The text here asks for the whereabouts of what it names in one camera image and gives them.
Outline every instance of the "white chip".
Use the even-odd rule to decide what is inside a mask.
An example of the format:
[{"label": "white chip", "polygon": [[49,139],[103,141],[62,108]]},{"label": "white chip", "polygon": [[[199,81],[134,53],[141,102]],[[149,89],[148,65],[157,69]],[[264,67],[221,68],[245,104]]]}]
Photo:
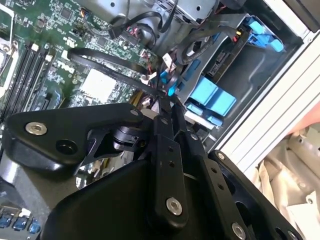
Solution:
[{"label": "white chip", "polygon": [[33,51],[35,51],[35,52],[38,52],[38,50],[39,50],[39,46],[37,45],[37,44],[32,44],[32,47],[31,47],[31,49],[33,50]]},{"label": "white chip", "polygon": [[90,97],[106,103],[117,81],[95,69],[91,69],[80,90]]},{"label": "white chip", "polygon": [[47,62],[51,62],[52,61],[52,59],[54,58],[54,56],[52,56],[52,55],[47,55],[47,56],[45,56],[45,60],[47,61]]},{"label": "white chip", "polygon": [[61,57],[65,60],[70,61],[70,59],[68,58],[68,51],[67,50],[63,50]]}]

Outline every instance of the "black ram slot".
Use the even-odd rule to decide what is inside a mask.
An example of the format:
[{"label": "black ram slot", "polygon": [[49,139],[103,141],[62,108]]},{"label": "black ram slot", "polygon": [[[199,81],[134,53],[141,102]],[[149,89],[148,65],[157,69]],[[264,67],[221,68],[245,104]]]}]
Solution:
[{"label": "black ram slot", "polygon": [[40,50],[40,53],[37,57],[36,63],[33,68],[33,72],[30,76],[30,80],[28,81],[28,85],[25,86],[25,91],[24,91],[24,94],[21,98],[22,102],[18,106],[18,109],[17,109],[18,113],[24,111],[30,102],[33,91],[35,90],[36,84],[40,78],[41,71],[45,65],[45,59],[46,59],[47,53],[48,53],[48,51],[46,49]]},{"label": "black ram slot", "polygon": [[24,95],[24,90],[25,90],[26,86],[28,85],[28,81],[29,81],[30,76],[32,74],[33,67],[34,67],[35,62],[37,60],[37,55],[38,55],[38,53],[36,51],[32,50],[29,59],[25,63],[24,74],[22,75],[21,79],[17,79],[19,81],[19,84],[18,84],[16,93],[14,95],[15,98],[12,101],[12,106],[8,111],[8,116],[16,114],[17,109],[19,109],[19,107],[20,107],[22,97]]},{"label": "black ram slot", "polygon": [[31,103],[28,104],[30,107],[28,108],[29,111],[35,111],[36,108],[37,108],[37,102],[38,102],[38,99],[40,97],[40,92],[41,92],[41,89],[44,87],[45,85],[45,82],[46,82],[46,78],[48,76],[48,73],[49,73],[49,70],[50,70],[50,67],[52,65],[53,61],[51,61],[51,64],[49,64],[48,66],[46,66],[46,69],[43,70],[41,73],[40,73],[40,76],[39,76],[39,80],[38,82],[36,83],[36,89],[32,91],[32,100],[31,100]]},{"label": "black ram slot", "polygon": [[25,70],[25,67],[26,67],[25,62],[31,54],[31,51],[32,51],[31,46],[32,46],[31,42],[26,43],[24,45],[24,51],[23,51],[23,54],[22,54],[21,59],[19,61],[19,64],[17,66],[15,77],[13,77],[10,82],[11,89],[9,89],[8,97],[7,97],[7,100],[5,102],[5,106],[4,106],[2,113],[1,113],[1,122],[4,122],[6,120],[9,107],[12,104],[13,97],[14,97],[15,91],[17,89],[17,85],[19,83],[18,80],[22,77],[24,70]]}]

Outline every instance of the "black plastic cover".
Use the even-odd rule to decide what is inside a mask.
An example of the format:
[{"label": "black plastic cover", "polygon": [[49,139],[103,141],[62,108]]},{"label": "black plastic cover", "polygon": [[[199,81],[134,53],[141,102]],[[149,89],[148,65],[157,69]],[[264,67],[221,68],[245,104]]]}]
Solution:
[{"label": "black plastic cover", "polygon": [[312,31],[320,29],[320,1],[283,0],[300,20]]}]

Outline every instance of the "cable connector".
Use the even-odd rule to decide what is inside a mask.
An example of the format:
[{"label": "cable connector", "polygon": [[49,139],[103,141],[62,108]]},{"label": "cable connector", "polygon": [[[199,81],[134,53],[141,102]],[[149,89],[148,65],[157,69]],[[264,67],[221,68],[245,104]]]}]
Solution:
[{"label": "cable connector", "polygon": [[112,40],[120,37],[120,35],[122,34],[123,30],[120,27],[112,27],[110,30],[108,30],[110,38]]}]

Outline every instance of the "ram slot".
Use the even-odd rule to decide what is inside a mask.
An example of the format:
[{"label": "ram slot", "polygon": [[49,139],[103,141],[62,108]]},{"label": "ram slot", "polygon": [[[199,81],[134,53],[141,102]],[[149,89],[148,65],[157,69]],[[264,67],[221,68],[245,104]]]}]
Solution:
[{"label": "ram slot", "polygon": [[5,105],[2,110],[2,113],[1,113],[1,122],[4,122],[7,118],[7,114],[10,110],[10,106],[12,105],[12,102],[14,99],[15,91],[17,90],[17,87],[19,85],[19,80],[23,76],[25,69],[26,69],[25,63],[29,59],[31,53],[33,52],[33,50],[31,49],[31,46],[32,46],[32,43],[30,43],[30,42],[28,42],[24,45],[24,51],[23,51],[23,54],[22,54],[21,59],[19,61],[19,64],[17,66],[16,72],[15,72],[15,77],[13,77],[10,82],[11,88],[9,88],[8,96],[5,101]]},{"label": "ram slot", "polygon": [[24,100],[24,97],[26,96],[26,92],[28,90],[28,87],[30,86],[30,80],[32,79],[34,72],[35,72],[35,65],[36,65],[36,62],[39,58],[39,52],[38,52],[39,47],[34,44],[32,46],[32,48],[33,48],[33,51],[31,53],[29,61],[26,64],[27,65],[26,72],[22,76],[22,79],[20,81],[21,84],[19,85],[19,88],[18,88],[17,93],[15,95],[16,97],[14,100],[14,105],[11,108],[11,112],[9,112],[10,116],[21,112],[21,110],[23,108],[22,101]]},{"label": "ram slot", "polygon": [[19,106],[17,112],[25,111],[29,105],[29,102],[31,100],[32,94],[35,90],[35,87],[39,81],[40,75],[44,69],[45,64],[48,65],[48,62],[46,62],[46,55],[48,53],[48,50],[41,49],[40,53],[37,57],[36,63],[33,68],[33,72],[30,76],[30,80],[28,85],[25,87],[24,94],[22,96],[22,103]]},{"label": "ram slot", "polygon": [[40,73],[39,79],[36,84],[36,88],[32,91],[32,99],[26,108],[26,111],[35,111],[37,108],[37,103],[40,97],[41,89],[44,87],[50,67],[52,66],[53,61],[51,61],[46,68]]}]

